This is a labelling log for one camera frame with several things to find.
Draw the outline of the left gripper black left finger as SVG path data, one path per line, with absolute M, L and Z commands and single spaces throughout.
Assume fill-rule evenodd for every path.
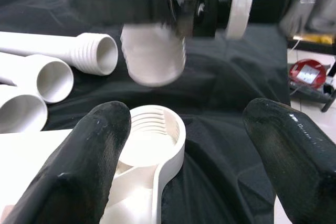
M 94 107 L 47 158 L 2 224 L 99 224 L 130 130 L 124 103 Z

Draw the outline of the white plastic children table top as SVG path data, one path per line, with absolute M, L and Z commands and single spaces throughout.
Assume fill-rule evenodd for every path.
M 165 185 L 182 167 L 186 129 L 172 110 L 131 110 L 132 128 L 120 155 L 99 224 L 161 224 Z M 69 130 L 0 134 L 0 222 Z

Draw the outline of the yellow packet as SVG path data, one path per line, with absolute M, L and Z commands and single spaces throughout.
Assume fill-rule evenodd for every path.
M 316 44 L 326 44 L 332 45 L 333 44 L 333 37 L 329 35 L 317 35 L 317 34 L 305 34 L 305 35 L 294 35 L 294 40 L 306 41 Z

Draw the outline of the white plastic table leg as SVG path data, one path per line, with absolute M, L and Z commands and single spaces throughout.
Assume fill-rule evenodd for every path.
M 0 52 L 55 57 L 79 71 L 110 75 L 118 62 L 118 47 L 108 34 L 82 33 L 76 37 L 0 31 Z
M 70 94 L 74 77 L 68 64 L 58 58 L 0 52 L 0 83 L 23 88 L 53 104 Z
M 184 70 L 185 39 L 167 25 L 124 25 L 121 43 L 129 76 L 140 85 L 167 85 Z
M 47 106 L 39 96 L 0 84 L 0 134 L 39 132 L 47 118 Z

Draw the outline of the grey fabric bag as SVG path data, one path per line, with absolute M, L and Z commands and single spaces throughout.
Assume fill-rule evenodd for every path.
M 336 35 L 336 0 L 291 0 L 280 28 L 288 36 Z

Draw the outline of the red round device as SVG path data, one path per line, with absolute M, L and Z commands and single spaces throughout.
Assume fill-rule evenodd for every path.
M 313 59 L 302 59 L 291 66 L 289 78 L 296 83 L 317 89 L 324 85 L 327 72 L 320 62 Z

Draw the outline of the black table cloth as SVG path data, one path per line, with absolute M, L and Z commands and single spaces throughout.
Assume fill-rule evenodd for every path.
M 246 134 L 242 111 L 254 98 L 289 102 L 285 41 L 274 27 L 251 26 L 242 41 L 187 43 L 186 67 L 173 84 L 145 88 L 123 61 L 109 78 L 75 73 L 73 94 L 50 107 L 49 129 L 74 126 L 110 100 L 130 108 L 166 106 L 186 126 L 182 169 L 164 188 L 162 224 L 273 224 L 275 194 Z

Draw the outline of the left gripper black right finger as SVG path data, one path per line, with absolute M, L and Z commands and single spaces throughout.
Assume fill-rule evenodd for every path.
M 336 224 L 336 144 L 323 130 L 266 98 L 248 103 L 243 124 L 292 224 Z

